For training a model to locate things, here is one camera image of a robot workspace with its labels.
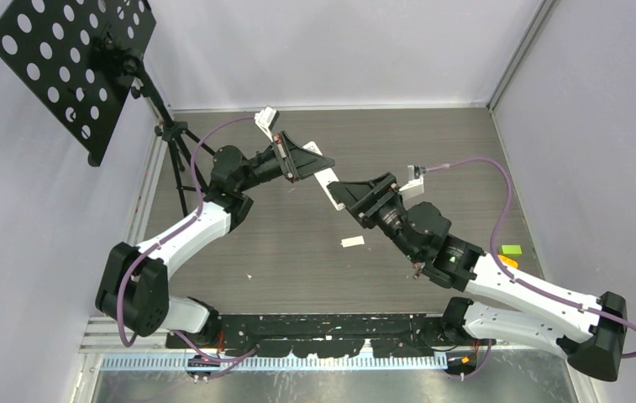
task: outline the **small white block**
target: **small white block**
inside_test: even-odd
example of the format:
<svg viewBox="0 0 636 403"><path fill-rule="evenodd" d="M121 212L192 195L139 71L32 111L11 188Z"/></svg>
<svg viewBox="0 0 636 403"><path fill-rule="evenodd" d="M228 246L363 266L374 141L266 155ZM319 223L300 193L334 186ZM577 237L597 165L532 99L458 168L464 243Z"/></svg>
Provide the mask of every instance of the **small white block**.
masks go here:
<svg viewBox="0 0 636 403"><path fill-rule="evenodd" d="M360 235L359 237L345 238L340 241L343 248L349 248L350 246L364 245L365 239Z"/></svg>

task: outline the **tripod leg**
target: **tripod leg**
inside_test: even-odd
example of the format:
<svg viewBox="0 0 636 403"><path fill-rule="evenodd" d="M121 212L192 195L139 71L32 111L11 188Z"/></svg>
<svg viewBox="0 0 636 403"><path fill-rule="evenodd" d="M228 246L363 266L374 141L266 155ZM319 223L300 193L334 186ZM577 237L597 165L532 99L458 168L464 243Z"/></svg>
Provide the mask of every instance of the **tripod leg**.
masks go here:
<svg viewBox="0 0 636 403"><path fill-rule="evenodd" d="M181 176L179 174L179 164L181 163L179 159L179 151L176 149L176 143L174 140L167 142L167 146L169 147L169 156L171 159L171 168L174 170L174 180L176 181L176 190L179 192L179 202L181 203L181 212L186 217L189 214L187 210L187 199L184 198L184 189L181 184Z"/></svg>
<svg viewBox="0 0 636 403"><path fill-rule="evenodd" d="M199 137L197 137L194 133L192 133L191 130L187 130L187 136L189 137L189 139L194 140L195 142L199 142ZM214 151L211 147L209 147L208 145L206 145L206 143L202 144L202 148L204 150L206 150L206 152L209 153L209 155L214 155L216 154L216 151Z"/></svg>
<svg viewBox="0 0 636 403"><path fill-rule="evenodd" d="M189 152L189 148L187 147L187 144L184 143L184 140L182 140L180 137L177 137L175 141L176 141L176 145L179 147L179 150L181 151L181 154L184 155L184 159L187 160L187 164L190 165L192 163L192 153ZM202 191L206 192L206 190L208 189L208 184L204 180L204 177L202 176L202 172L196 166L193 168L197 172L197 179L199 179L199 185L202 187Z"/></svg>

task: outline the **circular hole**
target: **circular hole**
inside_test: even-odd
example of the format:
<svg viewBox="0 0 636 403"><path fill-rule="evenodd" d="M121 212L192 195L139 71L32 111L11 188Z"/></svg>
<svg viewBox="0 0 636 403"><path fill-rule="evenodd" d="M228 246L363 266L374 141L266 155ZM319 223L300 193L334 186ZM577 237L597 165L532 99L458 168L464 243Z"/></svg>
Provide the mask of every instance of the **circular hole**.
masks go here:
<svg viewBox="0 0 636 403"><path fill-rule="evenodd" d="M71 60L73 60L74 63L77 63L80 61L80 51L72 48L71 49Z"/></svg>
<svg viewBox="0 0 636 403"><path fill-rule="evenodd" d="M65 7L63 7L63 14L66 15L66 18L68 18L68 21L72 21L73 19L75 19L75 13L73 13L72 7L68 6L67 4Z"/></svg>
<svg viewBox="0 0 636 403"><path fill-rule="evenodd" d="M47 42L40 43L40 55L42 55L47 60L50 60L53 57L53 49Z"/></svg>
<svg viewBox="0 0 636 403"><path fill-rule="evenodd" d="M6 50L6 53L9 55L15 55L18 52L18 45L16 44L16 39L11 36L5 35L1 38L1 46L3 50Z"/></svg>
<svg viewBox="0 0 636 403"><path fill-rule="evenodd" d="M43 0L32 0L31 3L33 4L33 8L35 8L35 11L39 13L43 13L45 11L45 3L43 3Z"/></svg>
<svg viewBox="0 0 636 403"><path fill-rule="evenodd" d="M66 109L66 119L68 119L68 122L70 123L75 122L75 109L72 107L68 107Z"/></svg>
<svg viewBox="0 0 636 403"><path fill-rule="evenodd" d="M68 68L65 66L62 66L60 68L60 79L64 82L68 82L71 80L71 71L68 70Z"/></svg>
<svg viewBox="0 0 636 403"><path fill-rule="evenodd" d="M26 72L33 81L37 81L40 78L40 70L34 63L29 63L29 65L26 66Z"/></svg>
<svg viewBox="0 0 636 403"><path fill-rule="evenodd" d="M85 29L80 31L80 41L82 42L82 44L90 43L90 35L87 33Z"/></svg>
<svg viewBox="0 0 636 403"><path fill-rule="evenodd" d="M26 16L26 14L19 14L17 20L18 27L21 28L21 30L24 31L26 34L30 32L31 28L33 28L33 25L31 25L30 19L28 18L28 16Z"/></svg>
<svg viewBox="0 0 636 403"><path fill-rule="evenodd" d="M58 23L53 24L53 35L58 40L63 39L64 32L63 32L63 27L61 27L60 24Z"/></svg>
<svg viewBox="0 0 636 403"><path fill-rule="evenodd" d="M60 99L60 93L54 86L48 88L48 99L50 99L50 101L53 103L58 102L58 100Z"/></svg>

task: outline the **white enclosure wall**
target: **white enclosure wall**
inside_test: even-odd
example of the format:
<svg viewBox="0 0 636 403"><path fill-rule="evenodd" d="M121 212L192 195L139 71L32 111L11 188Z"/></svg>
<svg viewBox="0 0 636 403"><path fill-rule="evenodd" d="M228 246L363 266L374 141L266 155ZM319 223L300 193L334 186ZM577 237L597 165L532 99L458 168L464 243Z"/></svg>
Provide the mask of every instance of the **white enclosure wall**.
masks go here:
<svg viewBox="0 0 636 403"><path fill-rule="evenodd" d="M636 322L636 0L559 2L496 121L546 275L625 296ZM636 359L596 384L636 401Z"/></svg>
<svg viewBox="0 0 636 403"><path fill-rule="evenodd" d="M175 109L485 105L540 0L152 2Z"/></svg>
<svg viewBox="0 0 636 403"><path fill-rule="evenodd" d="M8 1L0 0L0 15ZM63 401L154 115L129 100L102 166L0 59L0 402Z"/></svg>

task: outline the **cable connector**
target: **cable connector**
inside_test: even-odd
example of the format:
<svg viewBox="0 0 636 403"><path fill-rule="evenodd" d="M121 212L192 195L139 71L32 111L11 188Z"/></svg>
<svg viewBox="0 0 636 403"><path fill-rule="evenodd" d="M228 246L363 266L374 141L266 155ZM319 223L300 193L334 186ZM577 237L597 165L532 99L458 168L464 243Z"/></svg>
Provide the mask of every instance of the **cable connector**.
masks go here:
<svg viewBox="0 0 636 403"><path fill-rule="evenodd" d="M419 179L427 173L427 169L421 165L407 165L407 181Z"/></svg>
<svg viewBox="0 0 636 403"><path fill-rule="evenodd" d="M276 125L279 114L280 113L272 107L264 107L260 112L254 115L255 125L268 136L271 142L273 142L271 130L273 130L273 126Z"/></svg>

